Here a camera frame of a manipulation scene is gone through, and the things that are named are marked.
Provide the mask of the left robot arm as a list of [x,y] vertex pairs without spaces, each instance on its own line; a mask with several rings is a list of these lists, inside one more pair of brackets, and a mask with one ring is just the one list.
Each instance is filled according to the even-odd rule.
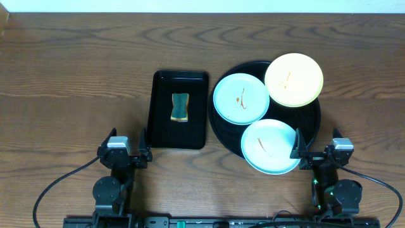
[[112,129],[97,149],[100,162],[111,170],[92,189],[96,201],[93,227],[144,227],[144,219],[130,211],[130,198],[135,183],[135,171],[147,168],[153,160],[146,130],[142,130],[137,156],[130,154],[128,137],[118,136]]

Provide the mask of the green yellow sponge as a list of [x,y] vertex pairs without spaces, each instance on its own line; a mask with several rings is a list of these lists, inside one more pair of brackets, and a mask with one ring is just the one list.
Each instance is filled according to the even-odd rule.
[[171,120],[175,122],[187,122],[189,119],[188,105],[189,94],[187,93],[174,93],[172,94],[172,111]]

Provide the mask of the light blue plate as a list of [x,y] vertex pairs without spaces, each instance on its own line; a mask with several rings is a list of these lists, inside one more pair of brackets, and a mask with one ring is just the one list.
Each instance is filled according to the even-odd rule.
[[240,147],[245,160],[256,170],[282,175],[295,169],[298,159],[290,157],[296,132],[284,122],[264,119],[243,132]]
[[213,92],[216,112],[235,125],[249,125],[260,120],[270,106],[264,83],[247,73],[234,73],[221,79]]

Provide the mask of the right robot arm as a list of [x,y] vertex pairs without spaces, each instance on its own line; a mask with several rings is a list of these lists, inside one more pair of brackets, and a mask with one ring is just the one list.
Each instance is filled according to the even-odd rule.
[[292,159],[299,160],[301,170],[312,170],[312,200],[318,207],[314,221],[332,219],[352,219],[359,213],[359,203],[363,188],[355,180],[340,179],[337,170],[349,163],[354,145],[333,130],[331,143],[321,152],[309,152],[302,132],[297,129],[294,145],[290,153]]

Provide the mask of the yellow plate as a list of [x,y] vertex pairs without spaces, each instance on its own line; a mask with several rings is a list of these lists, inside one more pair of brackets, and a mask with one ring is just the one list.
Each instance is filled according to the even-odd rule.
[[319,64],[305,54],[284,54],[267,68],[265,86],[276,103],[291,108],[301,107],[320,94],[323,72]]

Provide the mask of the black rectangular tray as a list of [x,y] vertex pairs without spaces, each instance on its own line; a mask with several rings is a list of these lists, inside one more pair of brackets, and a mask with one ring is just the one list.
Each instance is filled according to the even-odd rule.
[[[159,70],[154,74],[147,141],[154,148],[201,149],[206,142],[209,77],[206,72]],[[171,120],[172,94],[189,94],[187,122]]]

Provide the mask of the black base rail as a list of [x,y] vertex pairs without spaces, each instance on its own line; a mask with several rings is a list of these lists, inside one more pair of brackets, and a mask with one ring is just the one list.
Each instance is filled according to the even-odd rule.
[[118,217],[69,217],[63,221],[63,228],[97,227],[143,227],[143,228],[244,228],[274,222],[276,227],[309,227],[308,218],[278,217],[275,219],[246,218],[118,218]]

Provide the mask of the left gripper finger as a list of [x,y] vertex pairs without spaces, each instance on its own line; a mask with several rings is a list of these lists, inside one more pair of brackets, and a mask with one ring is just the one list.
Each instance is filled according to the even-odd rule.
[[151,147],[147,141],[146,129],[143,129],[140,134],[138,151],[147,161],[153,160],[153,154],[151,152]]
[[116,136],[116,129],[112,128],[111,132],[108,134],[107,138],[101,143],[100,147],[107,148],[108,147],[108,141],[110,140],[111,137]]

